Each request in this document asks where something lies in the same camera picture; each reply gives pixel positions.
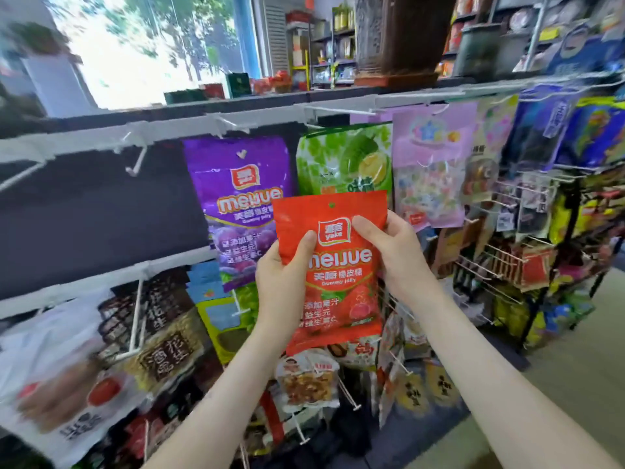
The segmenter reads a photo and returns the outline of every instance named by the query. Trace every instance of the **yake logo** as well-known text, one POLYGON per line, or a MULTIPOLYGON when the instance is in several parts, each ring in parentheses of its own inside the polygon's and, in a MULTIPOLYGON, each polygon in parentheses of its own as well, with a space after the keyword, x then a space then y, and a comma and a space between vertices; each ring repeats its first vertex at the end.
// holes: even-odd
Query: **yake logo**
POLYGON ((338 243, 349 243, 351 236, 351 223, 347 217, 319 222, 319 233, 317 234, 319 245, 329 247, 338 243))
POLYGON ((258 166, 255 164, 231 169, 230 174, 232 174, 232 185, 238 190, 261 184, 261 175, 258 173, 258 166))

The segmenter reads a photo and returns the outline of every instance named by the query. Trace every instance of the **forearm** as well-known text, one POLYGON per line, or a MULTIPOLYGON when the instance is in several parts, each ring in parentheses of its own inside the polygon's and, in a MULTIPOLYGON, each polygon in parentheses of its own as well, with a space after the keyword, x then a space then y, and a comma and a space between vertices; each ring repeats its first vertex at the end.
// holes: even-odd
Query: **forearm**
POLYGON ((284 338, 257 326, 210 392, 146 468, 229 467, 285 346, 284 338))
POLYGON ((617 468, 577 423, 531 385, 442 291, 415 297, 434 351, 506 469, 617 468))

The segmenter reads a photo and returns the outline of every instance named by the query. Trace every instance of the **tiled floor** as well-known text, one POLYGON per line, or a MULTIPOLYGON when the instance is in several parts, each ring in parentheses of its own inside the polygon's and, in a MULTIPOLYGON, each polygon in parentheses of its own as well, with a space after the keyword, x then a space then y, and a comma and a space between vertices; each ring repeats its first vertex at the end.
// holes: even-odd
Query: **tiled floor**
MULTIPOLYGON (((525 375, 625 466, 625 273, 612 269, 594 302, 575 331, 529 358, 525 375)), ((406 469, 499 467, 469 417, 406 469)))

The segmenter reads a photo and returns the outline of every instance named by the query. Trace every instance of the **orange package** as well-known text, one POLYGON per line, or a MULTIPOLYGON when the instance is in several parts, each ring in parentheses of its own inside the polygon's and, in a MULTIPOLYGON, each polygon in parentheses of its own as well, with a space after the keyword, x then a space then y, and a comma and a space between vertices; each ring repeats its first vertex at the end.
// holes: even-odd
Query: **orange package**
POLYGON ((294 355, 312 347, 379 334, 379 252, 358 235, 351 220, 360 215, 383 228, 386 191, 287 197, 272 204, 285 264, 295 256, 304 234, 317 232, 317 245, 306 273, 302 322, 286 353, 294 355))

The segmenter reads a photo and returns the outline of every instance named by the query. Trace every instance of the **left hand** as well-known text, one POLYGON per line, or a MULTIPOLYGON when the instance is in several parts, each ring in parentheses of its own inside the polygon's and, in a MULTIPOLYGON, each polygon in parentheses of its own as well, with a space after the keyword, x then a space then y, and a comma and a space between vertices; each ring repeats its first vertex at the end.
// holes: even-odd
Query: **left hand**
POLYGON ((308 231, 299 242, 293 260, 283 265, 276 241, 256 267, 260 310, 254 329, 267 330, 271 336, 283 339, 285 345, 302 319, 306 272, 316 244, 317 234, 308 231))

